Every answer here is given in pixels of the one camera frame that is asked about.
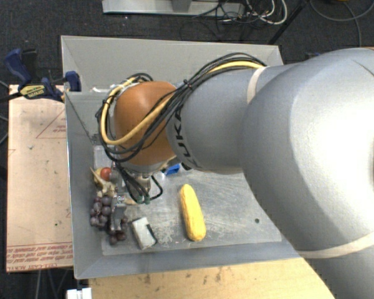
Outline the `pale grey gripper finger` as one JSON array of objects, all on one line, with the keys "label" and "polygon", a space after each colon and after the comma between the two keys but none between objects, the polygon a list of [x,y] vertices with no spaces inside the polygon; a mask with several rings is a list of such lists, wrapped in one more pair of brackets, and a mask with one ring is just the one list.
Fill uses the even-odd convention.
[{"label": "pale grey gripper finger", "polygon": [[116,205],[116,226],[122,227],[125,223],[127,223],[127,216],[125,215],[125,211],[127,206],[125,204],[117,204]]},{"label": "pale grey gripper finger", "polygon": [[116,217],[117,204],[114,202],[111,205],[111,214],[109,220],[109,231],[111,233],[116,233],[117,231],[117,217]]}]

